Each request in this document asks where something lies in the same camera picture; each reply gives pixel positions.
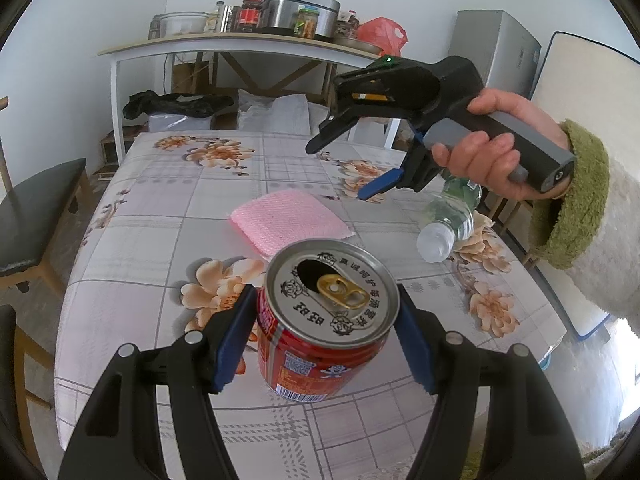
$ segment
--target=pink cloth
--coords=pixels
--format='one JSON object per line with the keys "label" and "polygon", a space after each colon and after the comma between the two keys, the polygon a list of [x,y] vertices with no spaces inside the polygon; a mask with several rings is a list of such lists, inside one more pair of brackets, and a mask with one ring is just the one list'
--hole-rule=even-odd
{"label": "pink cloth", "polygon": [[353,235],[332,211],[311,195],[295,189],[251,200],[233,211],[229,220],[267,258],[307,238],[340,240]]}

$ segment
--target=metal screw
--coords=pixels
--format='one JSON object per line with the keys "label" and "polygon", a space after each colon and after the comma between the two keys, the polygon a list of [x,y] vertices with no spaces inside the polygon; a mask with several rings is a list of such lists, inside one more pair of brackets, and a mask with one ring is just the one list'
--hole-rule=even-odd
{"label": "metal screw", "polygon": [[447,332],[444,339],[450,345],[462,345],[465,340],[460,332]]}
{"label": "metal screw", "polygon": [[522,343],[516,343],[513,345],[513,353],[518,357],[526,357],[529,355],[529,349]]}
{"label": "metal screw", "polygon": [[120,348],[118,348],[118,355],[120,357],[129,357],[133,355],[133,352],[136,351],[136,347],[131,343],[124,343]]}
{"label": "metal screw", "polygon": [[184,340],[190,345],[199,343],[203,338],[204,336],[202,335],[202,332],[199,332],[198,330],[191,330],[191,332],[187,332],[184,335]]}

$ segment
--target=green plastic bottle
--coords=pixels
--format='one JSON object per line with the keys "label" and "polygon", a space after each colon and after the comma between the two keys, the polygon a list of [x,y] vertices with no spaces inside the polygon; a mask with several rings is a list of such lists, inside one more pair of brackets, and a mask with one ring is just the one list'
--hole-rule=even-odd
{"label": "green plastic bottle", "polygon": [[447,259],[453,245],[466,240],[474,231],[473,211],[480,203],[482,187],[467,178],[458,178],[445,170],[442,193],[425,207],[416,246],[429,263]]}

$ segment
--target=soda can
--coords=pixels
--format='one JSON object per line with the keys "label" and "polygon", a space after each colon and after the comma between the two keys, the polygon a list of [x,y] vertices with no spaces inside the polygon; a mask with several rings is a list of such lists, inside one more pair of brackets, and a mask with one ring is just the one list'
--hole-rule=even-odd
{"label": "soda can", "polygon": [[391,273],[364,249],[324,238],[276,254],[258,295],[258,364],[276,393],[317,402],[385,344],[398,316]]}

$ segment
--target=floral tablecloth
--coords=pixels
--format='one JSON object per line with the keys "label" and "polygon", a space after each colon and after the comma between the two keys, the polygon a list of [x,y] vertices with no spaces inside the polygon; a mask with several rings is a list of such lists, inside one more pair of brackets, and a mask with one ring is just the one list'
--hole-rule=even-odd
{"label": "floral tablecloth", "polygon": [[[230,308],[243,284],[261,285],[265,262],[227,218],[276,190],[304,190],[334,211],[356,233],[348,241],[377,256],[445,329],[483,348],[505,351],[523,342],[539,360],[559,343],[562,322],[487,226],[452,259],[428,264],[415,247],[425,192],[393,189],[357,200],[358,188],[397,166],[403,153],[334,142],[306,155],[307,140],[230,131],[136,139],[86,232],[63,304],[55,379],[63,448],[119,345],[168,346]],[[439,187],[441,180],[428,189]],[[342,480],[415,453],[434,400],[412,380],[393,331],[351,383],[314,404],[269,389],[254,339],[236,379],[211,397],[240,478]],[[487,403],[482,391],[478,412]],[[184,474],[165,388],[158,388],[158,410],[168,472],[178,480]]]}

